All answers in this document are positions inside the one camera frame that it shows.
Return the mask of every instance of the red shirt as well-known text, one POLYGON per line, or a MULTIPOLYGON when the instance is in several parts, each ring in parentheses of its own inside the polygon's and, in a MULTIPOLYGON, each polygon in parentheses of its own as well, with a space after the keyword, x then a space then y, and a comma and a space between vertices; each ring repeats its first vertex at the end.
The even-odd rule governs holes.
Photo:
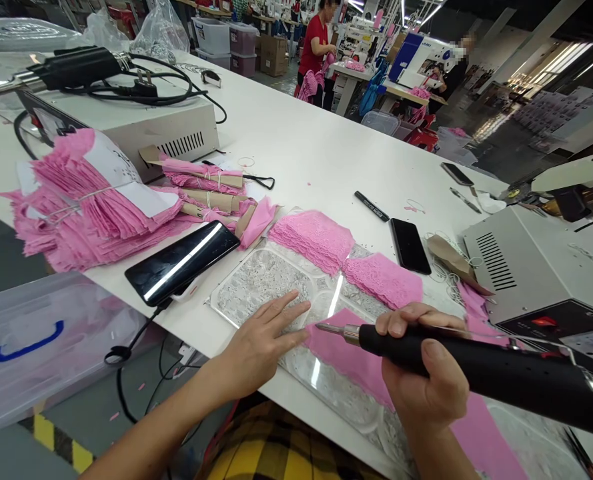
POLYGON ((312 39, 319 38, 321 45, 328 44, 328 26, 323 25, 321 17, 314 15, 310 23, 308 23, 308 30, 305 33, 305 45, 303 45, 303 56, 301 57, 301 65, 298 67, 298 73, 305 75, 308 70, 314 73, 323 68, 323 55, 314 55, 312 52, 312 39))

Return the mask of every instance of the smartphone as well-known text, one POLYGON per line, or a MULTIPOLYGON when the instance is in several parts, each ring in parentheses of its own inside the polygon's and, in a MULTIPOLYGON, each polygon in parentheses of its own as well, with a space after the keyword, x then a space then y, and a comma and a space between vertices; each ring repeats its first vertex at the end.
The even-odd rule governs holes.
POLYGON ((146 305, 157 307, 174 293, 181 293, 240 243, 215 220, 128 268, 125 276, 146 305))
POLYGON ((441 163, 441 167, 445 169, 447 173, 454 179, 456 183, 459 185, 465 185, 466 187, 471 187, 474 185, 474 182, 470 180, 465 173, 461 172, 461 170, 454 165, 453 163, 441 163))
POLYGON ((390 220, 394 246, 401 267, 429 275, 432 273, 416 225, 398 219, 390 220))

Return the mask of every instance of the yellow plaid shirt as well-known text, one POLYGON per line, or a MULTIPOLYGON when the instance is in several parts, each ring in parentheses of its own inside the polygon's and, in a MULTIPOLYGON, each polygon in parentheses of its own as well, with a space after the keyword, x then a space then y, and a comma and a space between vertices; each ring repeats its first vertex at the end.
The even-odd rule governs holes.
POLYGON ((195 480, 381 480, 273 402, 231 422, 195 480))

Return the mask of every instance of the hand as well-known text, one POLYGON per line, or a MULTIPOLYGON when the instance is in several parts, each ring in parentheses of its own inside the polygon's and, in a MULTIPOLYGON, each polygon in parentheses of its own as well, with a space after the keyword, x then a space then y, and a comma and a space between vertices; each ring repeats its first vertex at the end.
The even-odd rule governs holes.
POLYGON ((223 353, 205 364, 203 369, 207 367, 211 372, 219 403, 257 391, 274 376, 279 358, 308 338, 306 330, 281 335, 299 315, 310 309, 309 301, 285 309, 296 297, 298 291, 293 290, 260 307, 238 329, 223 353))
MULTIPOLYGON (((464 322, 457 317, 424 303, 410 303, 400 310, 380 315, 376 331, 400 338, 408 323, 417 322, 465 330, 464 322)), ((439 433, 466 414, 470 386, 454 357, 434 339, 423 340, 422 357, 429 379, 404 371, 387 359, 382 361, 383 380, 408 434, 409 430, 439 433)))

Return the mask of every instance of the machine vent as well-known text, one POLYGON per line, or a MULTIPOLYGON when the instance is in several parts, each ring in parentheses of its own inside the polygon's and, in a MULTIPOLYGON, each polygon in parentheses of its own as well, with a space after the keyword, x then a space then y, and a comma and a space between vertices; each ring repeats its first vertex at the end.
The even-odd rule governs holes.
POLYGON ((163 145, 158 145, 158 148, 170 157, 178 158, 188 151, 199 149, 203 145, 205 145, 203 142, 203 133, 197 132, 169 141, 163 145))
POLYGON ((494 289, 500 291, 515 287, 516 281, 512 272, 510 272, 503 252, 501 252, 496 242, 496 238, 494 238, 494 234, 489 232, 482 237, 478 237, 476 244, 478 245, 481 258, 488 269, 494 289))

